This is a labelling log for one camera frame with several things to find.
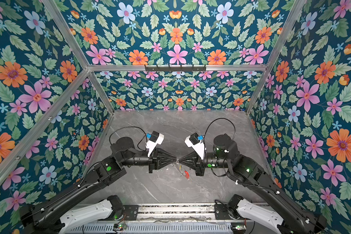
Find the metal keyring with red handle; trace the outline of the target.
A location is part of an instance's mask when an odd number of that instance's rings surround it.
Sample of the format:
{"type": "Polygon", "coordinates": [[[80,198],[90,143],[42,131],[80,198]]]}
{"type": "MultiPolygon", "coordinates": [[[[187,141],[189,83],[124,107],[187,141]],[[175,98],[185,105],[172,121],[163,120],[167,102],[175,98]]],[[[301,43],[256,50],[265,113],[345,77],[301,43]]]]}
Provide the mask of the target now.
{"type": "Polygon", "coordinates": [[[183,177],[186,178],[186,180],[189,180],[189,179],[190,179],[190,175],[189,175],[188,171],[185,170],[185,169],[183,168],[183,166],[182,166],[179,162],[176,162],[176,163],[174,164],[174,167],[175,167],[175,168],[177,169],[177,171],[181,174],[181,176],[183,176],[183,177]]]}

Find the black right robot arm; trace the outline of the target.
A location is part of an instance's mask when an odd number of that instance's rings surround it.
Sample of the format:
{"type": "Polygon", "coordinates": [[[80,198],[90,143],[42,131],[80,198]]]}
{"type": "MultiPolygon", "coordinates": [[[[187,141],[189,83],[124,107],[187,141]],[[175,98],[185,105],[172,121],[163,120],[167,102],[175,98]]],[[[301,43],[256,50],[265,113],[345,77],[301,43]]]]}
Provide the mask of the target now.
{"type": "Polygon", "coordinates": [[[242,155],[237,143],[227,134],[214,139],[213,151],[207,152],[203,136],[194,133],[185,139],[194,152],[179,159],[180,164],[203,176],[206,168],[222,168],[227,178],[260,196],[271,209],[249,202],[242,196],[231,207],[242,218],[250,219],[277,234],[319,234],[327,226],[323,215],[314,214],[297,204],[275,183],[263,167],[242,155]]]}

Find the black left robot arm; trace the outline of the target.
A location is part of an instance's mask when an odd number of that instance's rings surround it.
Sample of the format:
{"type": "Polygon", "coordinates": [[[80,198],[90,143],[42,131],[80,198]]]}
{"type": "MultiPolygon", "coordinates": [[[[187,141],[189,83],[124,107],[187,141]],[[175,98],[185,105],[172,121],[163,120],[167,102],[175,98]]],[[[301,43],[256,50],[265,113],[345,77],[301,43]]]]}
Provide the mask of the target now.
{"type": "Polygon", "coordinates": [[[161,148],[140,151],[130,137],[111,145],[112,154],[96,163],[84,178],[63,192],[37,205],[20,208],[25,234],[55,234],[66,227],[61,217],[90,195],[110,186],[126,174],[126,166],[148,166],[149,172],[176,162],[176,157],[161,148]]]}

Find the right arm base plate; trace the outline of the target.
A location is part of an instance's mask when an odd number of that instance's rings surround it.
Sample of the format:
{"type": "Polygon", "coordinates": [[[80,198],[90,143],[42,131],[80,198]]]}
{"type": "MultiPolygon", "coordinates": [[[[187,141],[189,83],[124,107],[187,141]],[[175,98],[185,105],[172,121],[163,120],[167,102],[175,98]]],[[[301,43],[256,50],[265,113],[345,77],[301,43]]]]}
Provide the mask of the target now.
{"type": "Polygon", "coordinates": [[[216,220],[238,220],[241,218],[237,209],[229,203],[225,204],[220,200],[214,200],[214,212],[216,220]]]}

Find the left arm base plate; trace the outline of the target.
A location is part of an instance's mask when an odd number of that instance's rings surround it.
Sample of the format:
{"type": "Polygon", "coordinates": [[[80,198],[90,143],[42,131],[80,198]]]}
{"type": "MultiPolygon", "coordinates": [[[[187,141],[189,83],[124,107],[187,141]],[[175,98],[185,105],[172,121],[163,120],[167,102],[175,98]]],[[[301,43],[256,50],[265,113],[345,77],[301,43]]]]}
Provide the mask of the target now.
{"type": "Polygon", "coordinates": [[[119,221],[135,221],[139,212],[138,205],[124,205],[119,221]]]}

